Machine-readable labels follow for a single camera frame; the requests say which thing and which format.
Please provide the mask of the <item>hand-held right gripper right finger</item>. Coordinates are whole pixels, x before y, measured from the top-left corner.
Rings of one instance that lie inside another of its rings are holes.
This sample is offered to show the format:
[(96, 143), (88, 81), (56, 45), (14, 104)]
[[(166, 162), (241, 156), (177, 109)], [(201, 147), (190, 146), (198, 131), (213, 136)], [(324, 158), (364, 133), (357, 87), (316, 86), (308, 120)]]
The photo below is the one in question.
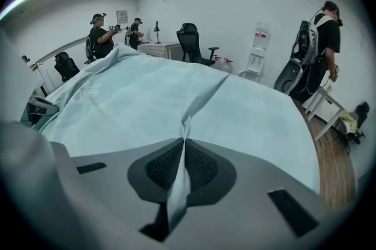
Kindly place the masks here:
[[(176, 249), (320, 249), (347, 220), (351, 207), (338, 211), (313, 190), (266, 160), (196, 141), (234, 165), (233, 188), (214, 205), (190, 207), (175, 229)], [(312, 220), (297, 235), (272, 201), (287, 191), (297, 214)]]

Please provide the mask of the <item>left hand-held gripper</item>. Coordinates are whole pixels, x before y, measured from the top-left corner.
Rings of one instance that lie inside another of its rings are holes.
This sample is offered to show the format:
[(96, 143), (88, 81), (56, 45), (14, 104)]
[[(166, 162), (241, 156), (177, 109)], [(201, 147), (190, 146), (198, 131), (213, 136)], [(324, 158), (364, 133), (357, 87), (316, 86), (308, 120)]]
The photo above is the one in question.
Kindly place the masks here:
[(25, 107), (26, 116), (30, 124), (36, 125), (43, 117), (51, 117), (60, 111), (59, 107), (41, 98), (37, 95), (32, 95)]

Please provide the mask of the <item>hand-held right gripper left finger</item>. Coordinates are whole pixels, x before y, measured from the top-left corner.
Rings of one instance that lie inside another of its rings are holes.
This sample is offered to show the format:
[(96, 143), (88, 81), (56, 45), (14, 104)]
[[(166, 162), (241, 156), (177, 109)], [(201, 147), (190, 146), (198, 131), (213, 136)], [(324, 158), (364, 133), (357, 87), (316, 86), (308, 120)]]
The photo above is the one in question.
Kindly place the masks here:
[(56, 171), (79, 228), (77, 249), (169, 249), (167, 190), (150, 179), (150, 162), (177, 164), (183, 140), (70, 157), (52, 143)]

